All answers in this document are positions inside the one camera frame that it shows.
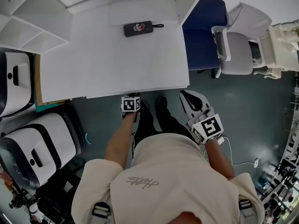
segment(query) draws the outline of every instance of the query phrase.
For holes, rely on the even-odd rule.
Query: beige t-shirt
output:
[[[86,163],[71,214],[76,224],[87,224],[93,206],[111,197],[117,224],[166,224],[182,212],[192,212],[202,224],[238,224],[239,199],[249,199],[264,219],[249,174],[228,181],[214,171],[199,147],[172,133],[142,140],[132,167],[123,170],[112,161]]]

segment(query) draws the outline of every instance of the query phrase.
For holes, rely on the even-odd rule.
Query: gray office chair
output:
[[[271,25],[271,18],[250,5],[240,3],[228,14],[227,27],[214,27],[221,73],[249,75],[253,70],[253,59],[249,41],[258,40]]]

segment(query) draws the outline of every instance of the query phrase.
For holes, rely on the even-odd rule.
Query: white desk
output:
[[[177,22],[157,21],[165,27],[127,38],[122,25],[110,25],[110,7],[75,14],[70,44],[41,55],[43,102],[189,85],[183,30]]]

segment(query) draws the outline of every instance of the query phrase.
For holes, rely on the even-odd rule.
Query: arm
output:
[[[104,159],[116,162],[124,169],[127,163],[132,129],[136,113],[127,113],[121,126],[109,141]]]
[[[228,180],[235,177],[233,166],[221,151],[217,139],[205,144],[207,156],[212,169],[225,176]]]

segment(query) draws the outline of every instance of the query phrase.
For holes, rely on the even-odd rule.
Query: shelf unit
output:
[[[0,0],[0,47],[41,54],[67,44],[72,16],[58,0]]]

